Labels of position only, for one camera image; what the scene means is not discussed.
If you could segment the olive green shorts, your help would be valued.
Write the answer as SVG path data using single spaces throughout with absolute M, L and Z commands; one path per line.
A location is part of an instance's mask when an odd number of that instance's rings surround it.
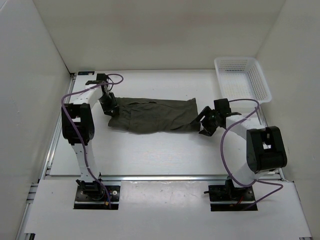
M 108 126 L 135 134 L 157 132 L 190 133 L 200 131 L 199 123 L 192 123 L 198 116 L 195 98 L 169 100 L 152 98 L 117 97 L 119 113 Z

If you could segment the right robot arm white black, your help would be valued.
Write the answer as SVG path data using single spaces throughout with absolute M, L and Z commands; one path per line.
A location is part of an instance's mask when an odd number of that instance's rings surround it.
M 220 140 L 220 156 L 228 174 L 223 194 L 230 200 L 237 200 L 258 182 L 260 177 L 285 167 L 288 158 L 280 129 L 277 126 L 257 124 L 250 119 L 259 106 L 244 116 L 239 112 L 233 112 L 231 103 L 227 98 L 215 100 L 214 108 L 206 106 L 191 124 L 200 124 L 202 130 L 199 134 L 208 137 L 218 128 L 225 130 Z M 246 162 L 235 173 L 229 169 L 224 154 L 228 132 L 233 132 L 246 141 Z

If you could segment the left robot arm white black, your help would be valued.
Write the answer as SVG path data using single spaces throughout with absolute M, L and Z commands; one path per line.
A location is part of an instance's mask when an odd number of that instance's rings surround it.
M 66 94 L 61 99 L 62 135 L 71 145 L 80 169 L 80 179 L 76 182 L 80 190 L 95 201 L 110 202 L 111 197 L 102 183 L 93 153 L 95 124 L 92 109 L 100 103 L 105 115 L 118 116 L 119 105 L 112 88 L 123 81 L 124 77 L 118 73 L 98 73 L 95 80 L 85 83 L 83 90 Z

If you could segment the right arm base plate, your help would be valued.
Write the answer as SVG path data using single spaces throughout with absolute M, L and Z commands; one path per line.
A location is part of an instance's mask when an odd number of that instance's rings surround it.
M 211 212 L 258 211 L 253 187 L 235 187 L 228 180 L 224 185 L 209 185 L 203 192 L 209 196 Z

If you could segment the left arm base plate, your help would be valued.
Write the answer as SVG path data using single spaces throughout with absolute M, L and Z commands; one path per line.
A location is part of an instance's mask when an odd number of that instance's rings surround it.
M 77 190 L 73 208 L 75 210 L 118 210 L 121 195 L 120 185 L 102 187 L 96 181 L 76 180 Z

